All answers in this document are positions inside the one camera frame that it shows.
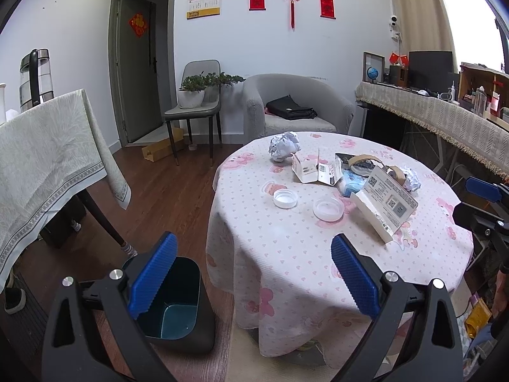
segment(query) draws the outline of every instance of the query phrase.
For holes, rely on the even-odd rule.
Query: person's hand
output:
[[[506,296],[506,277],[507,275],[498,272],[497,274],[497,290],[495,291],[495,298],[493,299],[493,307],[491,308],[493,317],[497,317],[507,307],[507,296]]]

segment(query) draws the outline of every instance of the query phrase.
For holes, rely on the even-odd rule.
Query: blue gripper pad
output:
[[[471,194],[475,194],[490,202],[499,202],[502,200],[502,194],[496,185],[470,177],[465,183],[465,189]]]
[[[159,287],[177,258],[177,247],[177,237],[167,233],[131,286],[127,308],[134,320],[149,310]]]
[[[360,312],[375,320],[380,313],[378,288],[345,240],[343,234],[332,239],[332,260]]]

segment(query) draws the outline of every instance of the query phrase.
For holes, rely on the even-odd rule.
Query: desk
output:
[[[406,90],[362,82],[355,95],[435,133],[509,181],[509,133],[504,129],[460,106]]]
[[[84,90],[2,124],[0,157],[0,292],[21,252],[75,194],[106,231],[123,242],[86,192],[106,177],[122,208],[131,198]]]
[[[470,259],[472,234],[452,221],[452,209],[460,202],[455,193],[420,162],[361,138],[312,132],[298,136],[305,155],[318,149],[323,160],[333,159],[336,152],[371,154],[387,164],[413,168],[422,182],[412,194],[419,203],[416,213],[385,245],[335,187],[300,183],[290,159],[273,163],[271,137],[252,141],[217,170],[206,247],[212,284],[233,293],[241,328],[259,328],[262,355],[281,356],[314,338],[322,345],[325,362],[339,368],[371,320],[360,314],[332,262],[332,238],[345,233],[361,255],[408,283],[427,284],[440,277],[453,291]],[[274,191],[286,187],[297,192],[298,204],[278,209]],[[335,223],[313,214],[313,201],[324,195],[345,204],[345,214]]]

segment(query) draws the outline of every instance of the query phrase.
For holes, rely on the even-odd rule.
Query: trash can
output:
[[[137,322],[150,343],[182,353],[214,347],[215,316],[198,265],[177,257],[149,311]]]

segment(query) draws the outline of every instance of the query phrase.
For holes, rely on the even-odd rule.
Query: globe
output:
[[[376,70],[374,67],[370,67],[367,69],[367,76],[371,80],[375,80],[378,77],[378,70]]]

